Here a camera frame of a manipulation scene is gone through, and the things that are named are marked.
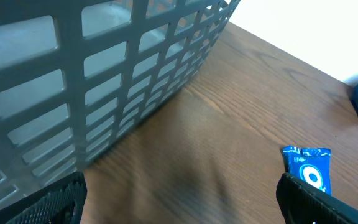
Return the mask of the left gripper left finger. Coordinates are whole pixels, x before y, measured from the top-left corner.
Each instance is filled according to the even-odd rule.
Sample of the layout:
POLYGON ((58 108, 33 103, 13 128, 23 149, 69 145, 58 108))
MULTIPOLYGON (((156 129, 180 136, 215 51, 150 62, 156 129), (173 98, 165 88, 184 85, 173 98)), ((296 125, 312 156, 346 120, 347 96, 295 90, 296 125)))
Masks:
POLYGON ((82 172, 74 172, 0 210, 0 223, 79 224, 87 187, 82 172))

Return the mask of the blue Oreo cookie pack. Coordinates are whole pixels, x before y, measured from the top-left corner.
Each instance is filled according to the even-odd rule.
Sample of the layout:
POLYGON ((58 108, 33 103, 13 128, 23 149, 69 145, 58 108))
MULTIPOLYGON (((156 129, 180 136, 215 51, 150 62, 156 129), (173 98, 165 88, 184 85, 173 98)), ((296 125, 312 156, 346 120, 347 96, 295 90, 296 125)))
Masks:
POLYGON ((332 195, 330 179, 331 150, 328 148, 300 148, 285 146, 282 149, 286 172, 332 195))

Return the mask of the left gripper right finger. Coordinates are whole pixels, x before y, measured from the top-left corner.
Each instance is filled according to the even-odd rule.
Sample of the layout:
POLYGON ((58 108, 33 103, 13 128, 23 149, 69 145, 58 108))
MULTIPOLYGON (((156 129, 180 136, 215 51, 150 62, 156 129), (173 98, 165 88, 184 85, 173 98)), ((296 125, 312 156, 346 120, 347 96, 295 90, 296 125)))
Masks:
POLYGON ((281 176, 276 199, 286 223, 358 224, 358 210, 290 173, 281 176))

